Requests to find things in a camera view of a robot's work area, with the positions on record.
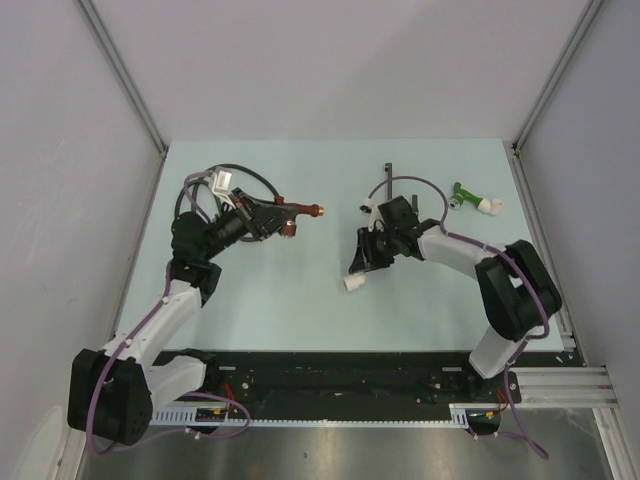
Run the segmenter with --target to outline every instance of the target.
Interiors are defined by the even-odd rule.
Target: white connector
[[[364,285],[366,281],[367,277],[364,273],[353,273],[344,277],[344,286],[346,287],[347,292],[353,292]]]
[[[500,211],[504,207],[504,201],[499,198],[494,198],[493,200],[489,200],[488,198],[483,198],[478,205],[478,210],[482,213],[486,213],[487,215],[498,215]]]
[[[229,186],[231,185],[232,175],[229,170],[216,168],[209,179],[209,188],[216,197],[235,208],[235,205],[229,198]]]

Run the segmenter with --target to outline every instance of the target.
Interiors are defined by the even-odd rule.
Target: brown object
[[[296,236],[297,229],[295,220],[287,220],[287,223],[284,224],[279,233],[285,238],[293,238]]]
[[[322,215],[324,215],[324,208],[316,203],[314,203],[313,205],[302,205],[301,203],[285,203],[283,197],[276,197],[275,203],[276,205],[282,205],[285,207],[294,207],[300,215],[311,215],[312,217],[321,217]]]

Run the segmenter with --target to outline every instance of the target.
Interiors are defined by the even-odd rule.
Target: metal floor
[[[523,411],[551,454],[462,430],[252,428],[225,441],[177,434],[130,452],[85,458],[84,480],[612,479],[591,410]],[[502,429],[515,431],[505,415]]]

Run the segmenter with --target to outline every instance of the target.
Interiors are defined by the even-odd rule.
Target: white plastic piece
[[[476,265],[495,254],[470,245],[461,240],[445,236],[437,228],[430,228],[418,239],[418,247],[422,257],[429,262],[436,262],[451,267],[468,277],[476,279]],[[504,250],[504,246],[495,245]]]
[[[507,340],[489,325],[482,340],[469,355],[469,363],[482,378],[493,378],[504,369],[521,343],[522,340]]]
[[[363,272],[353,273],[344,277],[344,286],[347,288],[347,292],[353,292],[357,290],[367,281],[367,276]]]
[[[489,210],[489,214],[498,215],[500,211],[502,211],[502,207],[504,207],[504,201],[499,198],[494,198],[491,200],[491,210]]]
[[[216,168],[209,179],[209,188],[216,197],[235,208],[231,198],[229,198],[229,187],[231,185],[232,175],[229,170]]]
[[[206,366],[193,357],[174,357],[162,367],[151,367],[145,375],[151,392],[153,411],[160,410],[187,392],[199,389]]]
[[[200,310],[200,290],[187,282],[173,280],[167,296],[169,302],[163,303],[154,318],[138,332],[129,348],[119,355],[120,360],[134,357],[143,370],[147,371],[171,337]],[[116,337],[107,343],[104,346],[105,355],[113,355],[120,343],[122,337]]]
[[[494,198],[493,200],[489,200],[488,198],[483,198],[480,204],[478,205],[478,210],[482,213],[486,213],[487,215],[498,215],[500,211],[504,207],[504,201],[499,198]]]
[[[367,197],[364,199],[363,205],[371,209],[371,213],[369,214],[369,231],[373,232],[376,226],[379,230],[384,230],[384,223],[382,222],[380,210],[378,210],[378,204],[376,204],[373,199]]]

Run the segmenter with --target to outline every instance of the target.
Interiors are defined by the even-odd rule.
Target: copper nozzle
[[[284,198],[276,197],[276,205],[283,205],[286,207],[294,207],[300,215],[310,215],[312,217],[321,217],[324,215],[324,207],[321,207],[317,203],[313,205],[302,205],[301,203],[285,203]]]

